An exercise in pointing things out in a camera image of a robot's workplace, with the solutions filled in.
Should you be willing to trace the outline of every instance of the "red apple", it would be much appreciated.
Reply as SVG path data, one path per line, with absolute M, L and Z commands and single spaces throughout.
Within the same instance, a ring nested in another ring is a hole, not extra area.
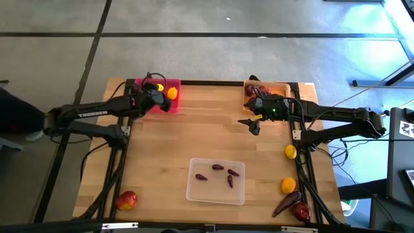
M 116 198 L 116 208 L 119 210 L 129 210 L 136 206 L 138 198 L 133 191 L 125 191 Z
M 259 87 L 259 90 L 260 90 L 261 92 L 263 92 L 263 93 L 270 94 L 270 90 L 269 90 L 269 88 L 268 88 L 268 87 L 265 87 L 265 86 L 263 86 L 263 85 Z
M 299 221 L 305 222 L 311 220 L 311 208 L 305 203 L 296 203 L 295 205 L 293 205 L 292 213 Z
M 254 85 L 248 84 L 245 87 L 245 95 L 247 97 L 252 97 L 254 95 Z

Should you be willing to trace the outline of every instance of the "orange tray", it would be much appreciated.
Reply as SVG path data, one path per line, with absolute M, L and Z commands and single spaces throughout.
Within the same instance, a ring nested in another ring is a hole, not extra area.
M 281 96 L 284 96 L 284 97 L 290 97 L 290 86 L 287 83 L 245 80 L 245 82 L 243 84 L 243 103 L 242 103 L 241 106 L 243 108 L 243 111 L 245 111 L 246 113 L 251 113 L 251 111 L 247 107 L 243 106 L 251 98 L 251 97 L 248 97 L 248 96 L 245 95 L 245 87 L 248 84 L 252 84 L 257 88 L 259 88 L 261 85 L 264 85 L 265 87 L 269 88 L 269 90 L 272 94 L 280 94 Z

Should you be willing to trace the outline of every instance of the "transparent plastic bin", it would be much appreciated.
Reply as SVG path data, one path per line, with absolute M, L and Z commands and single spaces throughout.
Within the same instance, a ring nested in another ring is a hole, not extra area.
M 213 164 L 220 164 L 223 170 L 213 170 Z M 230 188 L 227 169 L 232 169 L 240 176 L 233 177 L 233 188 Z M 201 174 L 208 178 L 201 181 L 195 178 Z M 189 201 L 204 201 L 229 205 L 245 203 L 245 164 L 236 161 L 192 158 L 188 172 L 187 194 Z

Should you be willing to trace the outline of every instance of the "lemon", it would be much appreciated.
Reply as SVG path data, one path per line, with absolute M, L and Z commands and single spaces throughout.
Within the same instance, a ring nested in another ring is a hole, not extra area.
M 288 145 L 285 149 L 286 156 L 290 159 L 296 158 L 296 148 L 293 145 Z
M 164 90 L 164 86 L 162 84 L 157 84 L 158 86 L 158 91 L 163 91 Z

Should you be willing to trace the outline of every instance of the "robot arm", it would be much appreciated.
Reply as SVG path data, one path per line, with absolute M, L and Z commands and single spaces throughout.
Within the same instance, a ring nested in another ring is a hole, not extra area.
M 171 100 L 157 91 L 155 85 L 147 83 L 129 95 L 117 96 L 106 102 L 56 107 L 46 114 L 43 132 L 51 137 L 64 133 L 103 137 L 110 147 L 121 148 L 126 145 L 129 134 L 126 128 L 119 125 L 98 126 L 75 120 L 102 115 L 140 118 L 156 105 L 166 112 L 171 107 Z
M 293 100 L 294 107 L 289 109 L 289 104 Z M 377 139 L 386 132 L 381 116 L 370 108 L 325 107 L 311 101 L 284 98 L 278 94 L 252 99 L 245 104 L 245 107 L 248 107 L 256 115 L 256 120 L 248 119 L 239 122 L 248 125 L 249 131 L 254 135 L 259 134 L 259 122 L 264 120 L 293 119 L 313 122 L 319 119 L 350 123 L 321 131 L 294 130 L 294 140 L 298 141 L 298 148 L 301 150 L 314 151 L 316 146 L 322 142 L 355 135 Z

